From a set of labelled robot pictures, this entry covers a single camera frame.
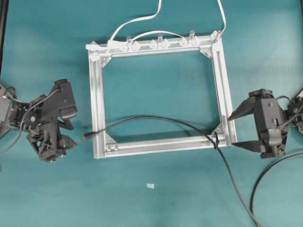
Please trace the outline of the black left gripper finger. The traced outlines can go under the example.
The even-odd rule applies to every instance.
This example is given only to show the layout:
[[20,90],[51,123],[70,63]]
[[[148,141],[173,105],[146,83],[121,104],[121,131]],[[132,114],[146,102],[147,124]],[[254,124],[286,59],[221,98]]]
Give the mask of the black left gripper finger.
[[57,119],[58,126],[67,130],[73,130],[74,127],[69,119]]
[[77,146],[77,143],[73,141],[69,136],[67,135],[61,135],[61,138],[59,139],[59,148],[60,149],[72,149]]

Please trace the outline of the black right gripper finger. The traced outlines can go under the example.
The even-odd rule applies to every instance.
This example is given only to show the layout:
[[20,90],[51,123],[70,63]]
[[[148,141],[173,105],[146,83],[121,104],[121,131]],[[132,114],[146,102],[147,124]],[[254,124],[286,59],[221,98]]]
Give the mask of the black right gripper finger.
[[257,99],[255,97],[249,97],[246,100],[244,100],[239,105],[239,107],[232,112],[232,114],[228,118],[228,121],[252,114],[255,108],[256,101]]
[[235,143],[232,143],[232,145],[252,151],[252,152],[260,153],[260,141],[259,140],[235,142]]

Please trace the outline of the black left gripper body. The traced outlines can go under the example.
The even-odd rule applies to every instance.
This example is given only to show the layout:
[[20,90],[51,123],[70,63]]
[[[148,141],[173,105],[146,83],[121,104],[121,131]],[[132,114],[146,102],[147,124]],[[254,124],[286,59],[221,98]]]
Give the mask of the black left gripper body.
[[65,156],[67,150],[59,148],[59,139],[63,134],[57,119],[70,120],[77,115],[70,82],[67,79],[55,81],[49,97],[42,95],[39,100],[43,102],[32,111],[32,116],[37,119],[34,127],[29,130],[27,140],[40,160],[54,162],[58,157]]

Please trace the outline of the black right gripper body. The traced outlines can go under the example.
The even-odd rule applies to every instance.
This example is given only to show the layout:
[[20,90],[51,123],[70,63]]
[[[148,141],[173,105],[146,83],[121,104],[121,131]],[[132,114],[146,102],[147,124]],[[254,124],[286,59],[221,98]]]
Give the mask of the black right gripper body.
[[253,115],[259,140],[261,158],[274,158],[285,155],[288,127],[279,128],[285,123],[285,114],[273,92],[259,89],[249,92],[253,99]]

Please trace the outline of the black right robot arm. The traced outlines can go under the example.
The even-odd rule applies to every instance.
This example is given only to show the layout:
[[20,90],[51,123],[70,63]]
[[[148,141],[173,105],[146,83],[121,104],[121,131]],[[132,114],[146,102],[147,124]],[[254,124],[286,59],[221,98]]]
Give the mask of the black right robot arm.
[[229,121],[253,114],[258,140],[234,142],[233,145],[260,153],[261,158],[285,155],[288,126],[295,126],[303,132],[303,97],[297,95],[291,100],[287,110],[283,110],[273,92],[260,89],[249,92],[249,97],[232,112]]

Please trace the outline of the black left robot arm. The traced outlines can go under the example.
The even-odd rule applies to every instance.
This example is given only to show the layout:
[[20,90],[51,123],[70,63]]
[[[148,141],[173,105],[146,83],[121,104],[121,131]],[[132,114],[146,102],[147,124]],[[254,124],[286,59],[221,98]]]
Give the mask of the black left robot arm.
[[55,81],[49,95],[42,94],[31,102],[18,100],[14,87],[0,87],[0,135],[3,137],[10,130],[27,132],[28,142],[42,161],[54,162],[76,147],[76,142],[60,131],[72,130],[70,119],[76,115],[67,79]]

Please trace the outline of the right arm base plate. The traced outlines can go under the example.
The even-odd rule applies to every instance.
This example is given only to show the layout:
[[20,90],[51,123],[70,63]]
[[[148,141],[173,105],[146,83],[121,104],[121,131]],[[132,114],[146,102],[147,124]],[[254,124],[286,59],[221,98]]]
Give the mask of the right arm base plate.
[[303,89],[296,95],[296,98],[303,98]]

